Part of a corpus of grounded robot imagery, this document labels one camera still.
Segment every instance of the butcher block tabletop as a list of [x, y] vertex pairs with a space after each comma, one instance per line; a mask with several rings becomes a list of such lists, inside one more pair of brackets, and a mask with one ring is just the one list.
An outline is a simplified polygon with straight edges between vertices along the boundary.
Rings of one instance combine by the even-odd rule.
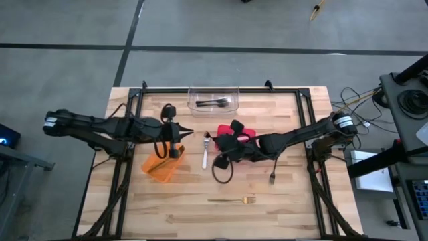
[[[312, 95], [316, 120], [327, 117], [332, 108], [327, 87], [307, 87]], [[113, 88], [106, 111], [109, 116], [126, 103], [129, 88]], [[236, 120], [254, 129], [257, 135], [284, 133], [300, 128], [294, 94], [240, 94]], [[278, 159], [274, 185], [269, 184], [273, 161], [234, 163], [233, 179], [217, 183], [211, 174], [213, 159], [218, 155], [209, 143], [208, 168], [202, 169], [203, 133], [216, 135], [219, 124], [227, 118], [195, 118], [187, 107], [187, 94], [145, 94], [142, 116], [159, 119], [161, 108], [171, 103], [177, 108], [174, 121], [195, 130], [181, 140], [185, 156], [168, 183], [159, 183], [141, 171], [141, 165], [154, 151], [153, 144], [137, 145], [130, 180], [122, 238], [128, 239], [262, 239], [319, 238], [314, 200], [303, 144], [287, 148]], [[123, 116], [124, 108], [116, 113]], [[306, 112], [306, 123], [309, 117]], [[333, 151], [343, 157], [341, 151]], [[107, 159], [97, 152], [94, 165]], [[80, 217], [78, 234], [83, 234], [98, 219], [108, 203], [115, 161], [107, 161], [92, 171]], [[334, 205], [357, 231], [362, 233], [360, 218], [352, 192], [346, 163], [326, 162]], [[226, 180], [230, 170], [216, 169], [219, 179]], [[256, 197], [256, 203], [208, 202], [208, 199]], [[328, 211], [323, 205], [327, 233], [331, 234]], [[111, 232], [116, 227], [113, 215]]]

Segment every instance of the metal stand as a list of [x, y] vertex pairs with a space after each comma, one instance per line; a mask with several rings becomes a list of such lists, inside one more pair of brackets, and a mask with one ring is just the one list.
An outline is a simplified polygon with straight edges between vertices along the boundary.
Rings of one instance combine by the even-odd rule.
[[5, 210], [5, 214], [1, 214], [0, 220], [0, 240], [4, 240], [12, 223], [15, 212], [19, 206], [19, 202], [23, 197], [25, 187], [29, 178], [31, 177], [33, 168], [43, 167], [45, 171], [52, 171], [55, 163], [49, 163], [47, 161], [22, 154], [3, 145], [0, 145], [0, 160], [10, 161], [10, 165], [21, 165], [23, 168], [25, 168], [25, 171], [19, 180], [16, 189], [12, 189], [12, 192], [9, 194], [11, 198], [9, 198], [9, 201], [6, 200], [6, 202], [3, 204], [3, 207], [0, 207], [2, 208], [2, 211]]
[[397, 84], [405, 85], [407, 81], [416, 77], [426, 67], [428, 67], [428, 54], [416, 61], [414, 64], [403, 70], [400, 74], [394, 76], [394, 81]]
[[[129, 117], [131, 115], [132, 105], [135, 98], [137, 98], [135, 115], [136, 116], [141, 115], [142, 97], [146, 92], [146, 87], [147, 87], [146, 82], [143, 82], [142, 88], [132, 88], [129, 90], [125, 116]], [[80, 211], [79, 211], [78, 218], [76, 220], [76, 225], [74, 226], [74, 231], [72, 234], [72, 240], [119, 240], [120, 239], [120, 237], [122, 236], [123, 222], [124, 222], [125, 211], [126, 211], [126, 202], [128, 199], [128, 190], [129, 190], [130, 176], [132, 171], [132, 164], [134, 162], [134, 152], [135, 152], [135, 145], [132, 143], [129, 143], [125, 154], [116, 159], [116, 165], [114, 166], [112, 185], [110, 188], [110, 195], [108, 198], [107, 207], [101, 213], [97, 221], [92, 225], [92, 227], [85, 234], [81, 236], [76, 236], [78, 224], [80, 221], [80, 216], [82, 215], [82, 209], [83, 209], [85, 197], [82, 199], [82, 202], [80, 204]], [[119, 185], [120, 169], [122, 168], [123, 163], [126, 164], [125, 173], [124, 173], [122, 183]], [[90, 174], [86, 182], [85, 192], [88, 189], [89, 180], [90, 180]], [[120, 206], [119, 206], [119, 212], [117, 215], [117, 225], [116, 225], [114, 234], [111, 234], [110, 228], [112, 223], [112, 212], [114, 207], [119, 202], [119, 200], [120, 200]], [[98, 236], [101, 228], [103, 228], [102, 235]]]
[[360, 161], [356, 164], [348, 167], [350, 178], [360, 177], [369, 174], [373, 171], [388, 168], [391, 184], [394, 189], [395, 198], [393, 200], [395, 210], [397, 211], [398, 222], [389, 220], [386, 222], [390, 226], [399, 226], [402, 229], [409, 229], [409, 221], [404, 213], [403, 197], [401, 197], [398, 186], [400, 181], [397, 176], [393, 175], [393, 166], [397, 162], [404, 162], [406, 160], [406, 152], [403, 145], [400, 142], [394, 141], [393, 146], [390, 149], [382, 150], [377, 155], [368, 158], [364, 161]]

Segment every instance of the black cable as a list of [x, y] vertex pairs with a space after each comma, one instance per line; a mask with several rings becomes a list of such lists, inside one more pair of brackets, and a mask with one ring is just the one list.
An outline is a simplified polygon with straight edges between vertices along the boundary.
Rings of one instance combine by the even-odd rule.
[[102, 162], [100, 162], [100, 163], [98, 163], [98, 164], [96, 164], [95, 166], [93, 166], [92, 167], [92, 170], [94, 170], [95, 169], [95, 167], [97, 167], [97, 166], [99, 166], [99, 165], [101, 165], [101, 164], [103, 164], [103, 163], [105, 163], [105, 162], [107, 162], [107, 161], [109, 161], [109, 160], [111, 160], [112, 158], [111, 157], [109, 157], [107, 160], [103, 160]]
[[356, 95], [351, 96], [351, 97], [349, 97], [349, 98], [346, 98], [346, 99], [344, 99], [344, 100], [342, 99], [342, 101], [331, 101], [331, 102], [334, 102], [334, 103], [341, 103], [341, 102], [343, 102], [343, 101], [350, 100], [350, 99], [355, 98], [355, 97], [361, 97], [361, 95], [362, 95], [362, 94], [366, 94], [366, 93], [372, 92], [372, 91], [376, 90], [377, 88], [379, 88], [379, 87], [373, 88], [373, 89], [371, 89], [371, 90], [364, 91], [364, 92], [363, 92], [363, 93], [361, 93], [361, 94], [356, 93]]
[[360, 139], [360, 137], [358, 136], [358, 135], [355, 135], [355, 137], [358, 139], [358, 142], [360, 143], [360, 145], [358, 146], [358, 148], [356, 148], [355, 147], [355, 144], [354, 144], [354, 141], [352, 141], [352, 146], [354, 147], [354, 149], [361, 149], [361, 147], [362, 147], [362, 142], [361, 142], [361, 139]]
[[164, 159], [165, 157], [167, 157], [167, 143], [162, 140], [162, 148], [163, 148], [163, 155], [161, 155], [159, 153], [159, 149], [158, 149], [158, 145], [157, 145], [157, 141], [158, 139], [153, 139], [153, 143], [154, 143], [154, 152], [156, 152], [156, 155], [160, 158], [160, 159]]
[[[229, 152], [236, 151], [236, 150], [237, 150], [237, 148], [233, 148], [233, 149], [230, 149], [230, 150], [228, 150], [228, 151], [224, 151], [224, 152], [222, 152], [222, 153], [218, 154], [218, 155], [214, 158], [214, 161], [215, 161], [215, 160], [217, 160], [217, 158], [219, 158], [220, 156], [222, 156], [222, 155], [224, 155], [224, 154], [228, 154]], [[233, 161], [229, 160], [229, 162], [230, 162], [231, 173], [230, 173], [230, 177], [229, 177], [229, 179], [228, 179], [227, 181], [220, 181], [220, 180], [217, 178], [217, 176], [215, 175], [215, 172], [214, 172], [215, 165], [214, 165], [214, 163], [212, 164], [212, 166], [211, 166], [211, 172], [212, 172], [212, 174], [213, 174], [214, 179], [215, 179], [218, 183], [221, 183], [221, 184], [228, 184], [228, 183], [232, 180], [232, 177], [233, 177]]]
[[336, 159], [339, 159], [339, 160], [342, 160], [342, 161], [344, 161], [344, 162], [347, 162], [347, 160], [346, 159], [344, 159], [344, 158], [342, 158], [342, 157], [338, 157], [338, 156], [335, 156], [335, 155], [330, 155], [331, 157], [333, 157], [333, 158], [336, 158]]
[[94, 122], [94, 124], [100, 124], [100, 123], [105, 123], [106, 121], [110, 120], [111, 118], [113, 118], [113, 116], [120, 110], [120, 108], [122, 106], [126, 106], [125, 103], [119, 104], [119, 106], [116, 108], [116, 110], [113, 111], [113, 113], [108, 116], [107, 118], [105, 118], [104, 120], [98, 121], [98, 122]]
[[321, 197], [324, 204], [327, 206], [328, 211], [331, 212], [334, 219], [337, 221], [339, 226], [342, 228], [344, 233], [347, 236], [360, 236], [360, 234], [355, 231], [352, 226], [343, 218], [342, 214], [339, 212], [339, 210], [336, 208], [334, 203], [331, 201], [331, 199], [326, 195], [326, 192], [323, 190], [320, 182], [315, 176], [315, 171], [312, 170], [309, 171], [309, 175], [312, 175], [313, 178], [310, 178], [312, 189]]
[[168, 104], [166, 104], [166, 105], [164, 105], [163, 107], [162, 107], [162, 110], [160, 110], [160, 121], [162, 121], [162, 123], [165, 123], [165, 121], [163, 120], [163, 118], [162, 118], [162, 113], [164, 112], [164, 110], [165, 110], [165, 108], [166, 107], [172, 107], [172, 105], [170, 104], [170, 103], [168, 103]]
[[428, 117], [428, 96], [421, 90], [405, 90], [398, 95], [397, 102], [401, 111], [411, 119]]
[[[344, 88], [343, 90], [342, 90], [342, 92], [340, 93], [340, 98], [342, 99], [342, 102], [332, 102], [332, 105], [333, 106], [335, 106], [335, 107], [337, 107], [337, 108], [340, 108], [339, 106], [337, 106], [336, 104], [344, 104], [344, 105], [346, 105], [347, 103], [346, 103], [346, 100], [348, 100], [348, 99], [350, 99], [350, 98], [347, 98], [347, 99], [344, 99], [343, 98], [343, 92], [346, 90], [346, 89], [349, 89], [349, 90], [351, 90], [351, 91], [353, 91], [354, 93], [356, 93], [356, 95], [355, 96], [353, 96], [353, 97], [350, 97], [350, 98], [354, 98], [354, 97], [357, 97], [357, 96], [360, 96], [361, 94], [359, 94], [359, 93], [357, 93], [354, 89], [352, 89], [351, 87], [346, 87], [346, 88]], [[381, 87], [376, 87], [376, 88], [374, 88], [374, 89], [372, 89], [372, 90], [368, 90], [368, 91], [366, 91], [366, 92], [364, 92], [364, 93], [362, 93], [362, 94], [365, 94], [365, 93], [367, 93], [367, 92], [370, 92], [370, 91], [379, 91], [381, 89]], [[384, 131], [387, 131], [387, 132], [390, 132], [390, 133], [397, 133], [397, 132], [395, 132], [395, 131], [391, 131], [391, 130], [388, 130], [388, 129], [385, 129], [385, 128], [382, 128], [382, 127], [380, 127], [380, 126], [378, 126], [378, 125], [376, 125], [375, 123], [373, 123], [374, 121], [378, 121], [378, 122], [382, 122], [382, 123], [387, 123], [387, 124], [393, 124], [394, 122], [393, 121], [386, 121], [386, 120], [379, 120], [379, 118], [381, 118], [382, 117], [382, 112], [381, 112], [381, 110], [379, 109], [379, 107], [376, 105], [376, 103], [374, 102], [374, 100], [373, 100], [373, 98], [372, 98], [372, 103], [373, 103], [373, 105], [374, 105], [374, 107], [377, 109], [377, 111], [379, 112], [379, 116], [377, 116], [377, 117], [375, 117], [375, 118], [372, 118], [372, 119], [367, 119], [367, 118], [364, 118], [364, 117], [362, 117], [362, 116], [360, 116], [359, 114], [357, 114], [355, 111], [357, 110], [357, 108], [359, 108], [360, 106], [362, 106], [362, 104], [363, 103], [365, 103], [366, 101], [368, 101], [368, 99], [366, 99], [366, 100], [364, 100], [362, 103], [360, 103], [354, 110], [352, 110], [351, 108], [349, 108], [348, 107], [348, 110], [349, 111], [351, 111], [351, 116], [352, 115], [354, 115], [360, 122], [356, 125], [356, 126], [360, 126], [360, 125], [363, 125], [364, 124], [364, 122], [368, 122], [368, 123], [370, 123], [370, 124], [372, 124], [372, 125], [374, 125], [375, 127], [378, 127], [378, 128], [380, 128], [380, 129], [382, 129], [382, 130], [384, 130]], [[359, 134], [361, 134], [361, 135], [367, 135], [367, 134], [369, 134], [369, 132], [370, 132], [370, 130], [369, 130], [369, 128], [368, 127], [366, 127], [366, 129], [367, 129], [367, 133], [361, 133], [360, 131], [358, 131], [358, 133]]]

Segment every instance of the concrete floor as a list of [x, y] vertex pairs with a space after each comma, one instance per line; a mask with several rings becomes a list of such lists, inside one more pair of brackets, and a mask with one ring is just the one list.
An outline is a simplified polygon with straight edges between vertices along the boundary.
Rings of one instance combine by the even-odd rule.
[[[138, 0], [2, 0], [0, 43], [124, 45]], [[427, 51], [428, 7], [423, 0], [329, 0], [308, 23], [315, 0], [146, 0], [134, 45], [232, 46], [335, 50]], [[37, 170], [18, 211], [11, 240], [69, 238], [94, 152], [72, 138], [41, 129], [47, 111], [66, 108], [103, 116], [122, 50], [0, 49], [0, 123], [23, 134], [19, 150], [56, 162]], [[379, 84], [419, 56], [333, 56], [131, 51], [121, 86], [323, 85], [332, 100], [352, 87]], [[377, 116], [371, 103], [359, 113]], [[391, 120], [383, 110], [385, 120]], [[383, 127], [394, 130], [393, 125]], [[388, 147], [396, 134], [370, 127], [365, 148]], [[414, 230], [384, 225], [397, 215], [390, 200], [356, 195], [364, 233], [416, 240]]]

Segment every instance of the gold fork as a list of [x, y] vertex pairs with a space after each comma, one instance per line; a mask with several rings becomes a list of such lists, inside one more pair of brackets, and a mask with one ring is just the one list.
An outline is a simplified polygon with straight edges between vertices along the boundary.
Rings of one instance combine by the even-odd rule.
[[236, 202], [241, 201], [245, 204], [254, 204], [255, 203], [255, 197], [243, 197], [240, 199], [208, 199], [209, 202]]

